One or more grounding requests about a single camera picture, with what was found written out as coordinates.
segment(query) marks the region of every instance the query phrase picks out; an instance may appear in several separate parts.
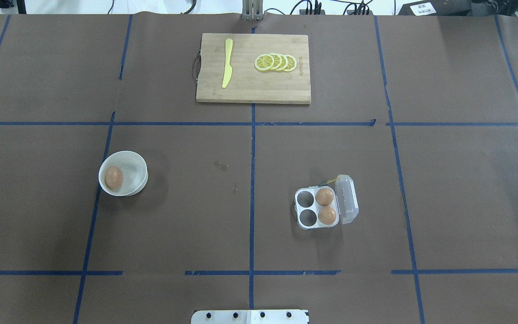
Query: empty egg slot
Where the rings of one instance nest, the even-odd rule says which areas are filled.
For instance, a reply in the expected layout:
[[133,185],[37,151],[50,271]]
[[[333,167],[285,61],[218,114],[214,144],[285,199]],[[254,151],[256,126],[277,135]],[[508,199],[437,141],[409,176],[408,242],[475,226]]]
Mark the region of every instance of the empty egg slot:
[[299,205],[301,207],[311,207],[313,205],[313,201],[314,201],[314,198],[313,198],[313,194],[310,193],[309,191],[301,191],[298,195],[297,195],[297,203],[299,203]]
[[317,215],[311,209],[305,209],[301,211],[299,221],[305,226],[313,226],[317,223]]

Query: white bowl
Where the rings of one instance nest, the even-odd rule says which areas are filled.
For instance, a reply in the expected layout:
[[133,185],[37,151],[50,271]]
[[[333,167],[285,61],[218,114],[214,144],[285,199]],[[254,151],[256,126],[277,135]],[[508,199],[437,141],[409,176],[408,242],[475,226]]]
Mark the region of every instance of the white bowl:
[[[105,172],[112,166],[116,166],[123,172],[123,183],[116,190],[111,190],[105,184]],[[137,153],[130,150],[122,150],[111,154],[105,159],[99,168],[99,185],[109,195],[131,196],[141,191],[147,184],[149,174],[145,160]]]

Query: egg carton lid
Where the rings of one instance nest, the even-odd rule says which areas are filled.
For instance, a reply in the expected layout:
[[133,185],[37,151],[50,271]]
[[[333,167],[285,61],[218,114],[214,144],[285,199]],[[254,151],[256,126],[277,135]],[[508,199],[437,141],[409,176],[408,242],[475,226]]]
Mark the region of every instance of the egg carton lid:
[[344,174],[337,176],[335,181],[335,194],[337,195],[337,207],[342,224],[351,223],[359,214],[359,204],[355,193],[353,179]]

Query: white label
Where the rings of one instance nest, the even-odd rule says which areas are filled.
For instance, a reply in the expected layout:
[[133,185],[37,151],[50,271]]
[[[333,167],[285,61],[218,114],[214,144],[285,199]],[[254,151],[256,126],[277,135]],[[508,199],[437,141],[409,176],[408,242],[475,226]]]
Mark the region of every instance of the white label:
[[436,13],[435,8],[433,8],[433,4],[430,2],[425,2],[425,4],[416,4],[415,6],[409,6],[415,16],[424,16],[426,14]]

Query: metal bracket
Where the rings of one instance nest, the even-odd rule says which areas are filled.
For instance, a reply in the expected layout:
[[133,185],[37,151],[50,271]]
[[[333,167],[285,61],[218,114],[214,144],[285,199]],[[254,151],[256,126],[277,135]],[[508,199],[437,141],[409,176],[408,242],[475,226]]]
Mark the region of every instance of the metal bracket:
[[243,20],[263,20],[263,0],[243,0]]
[[309,324],[307,310],[196,311],[191,324]]

